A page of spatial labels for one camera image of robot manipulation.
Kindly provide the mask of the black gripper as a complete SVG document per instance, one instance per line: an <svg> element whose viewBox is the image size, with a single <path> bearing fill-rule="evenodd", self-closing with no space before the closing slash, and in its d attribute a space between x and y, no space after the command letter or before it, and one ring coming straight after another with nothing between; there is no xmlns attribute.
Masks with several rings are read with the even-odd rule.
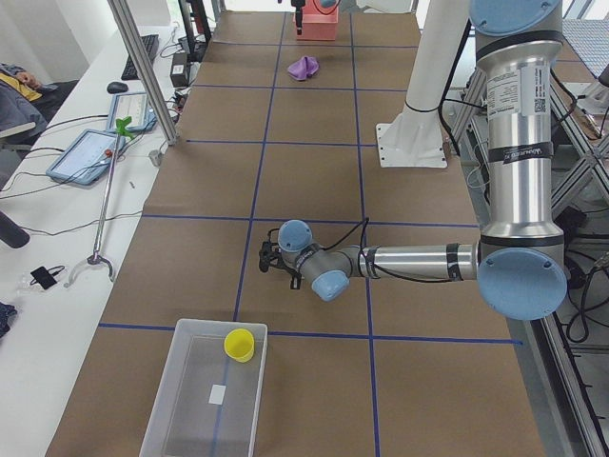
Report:
<svg viewBox="0 0 609 457"><path fill-rule="evenodd" d="M291 278L289 286L291 290L298 290L301 288L303 281L302 274L290 265L288 265L281 254L279 254L277 257L276 268L284 270L290 275Z"/></svg>

